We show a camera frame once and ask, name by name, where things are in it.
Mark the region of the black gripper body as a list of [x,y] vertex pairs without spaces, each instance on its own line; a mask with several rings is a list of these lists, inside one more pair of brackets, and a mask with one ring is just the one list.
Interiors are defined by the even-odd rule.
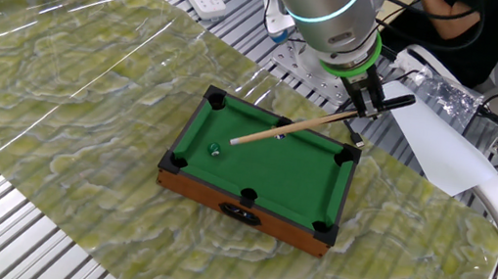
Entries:
[[344,88],[355,107],[362,92],[370,93],[371,96],[375,93],[385,95],[377,68],[374,66],[370,66],[361,74],[346,78]]

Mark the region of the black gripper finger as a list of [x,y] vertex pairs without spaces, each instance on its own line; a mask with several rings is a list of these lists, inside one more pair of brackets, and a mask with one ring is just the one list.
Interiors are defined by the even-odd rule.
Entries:
[[359,95],[359,101],[357,102],[356,110],[359,116],[363,118],[371,118],[377,113],[377,110],[373,105],[372,96],[370,95],[370,93],[362,92]]
[[385,97],[382,94],[375,93],[372,96],[372,105],[373,105],[373,114],[374,115],[379,115],[381,112],[384,111],[384,99]]

